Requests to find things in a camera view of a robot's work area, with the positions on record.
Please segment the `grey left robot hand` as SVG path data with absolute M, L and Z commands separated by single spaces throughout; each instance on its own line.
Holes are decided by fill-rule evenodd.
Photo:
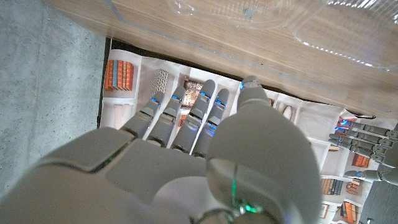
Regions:
M 348 170 L 344 176 L 366 182 L 387 182 L 397 185 L 397 130 L 386 129 L 354 121 L 343 121 L 329 135 L 330 143 L 369 158 L 388 170 Z

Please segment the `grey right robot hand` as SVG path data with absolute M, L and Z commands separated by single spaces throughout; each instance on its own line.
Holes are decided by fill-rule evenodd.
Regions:
M 205 125 L 185 145 L 207 104 L 197 99 L 171 148 L 171 97 L 147 139 L 163 100 L 158 94 L 122 128 L 93 130 L 33 165 L 1 199 L 2 223 L 316 223 L 319 168 L 303 133 L 269 103 L 251 76 L 240 84 L 237 112 Z

